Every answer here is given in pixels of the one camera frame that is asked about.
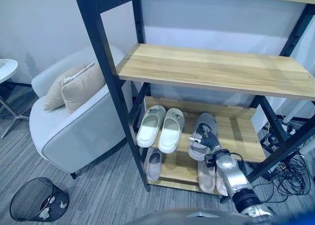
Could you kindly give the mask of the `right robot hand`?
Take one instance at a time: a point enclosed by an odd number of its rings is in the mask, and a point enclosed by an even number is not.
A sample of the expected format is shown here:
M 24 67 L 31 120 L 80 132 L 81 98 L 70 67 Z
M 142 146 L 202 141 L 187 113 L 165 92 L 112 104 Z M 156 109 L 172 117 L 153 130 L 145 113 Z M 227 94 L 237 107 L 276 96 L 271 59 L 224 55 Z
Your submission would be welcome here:
M 193 147 L 198 149 L 209 148 L 211 151 L 216 152 L 222 149 L 217 136 L 213 133 L 211 128 L 204 126 L 198 127 L 195 134 L 189 137 L 189 141 Z

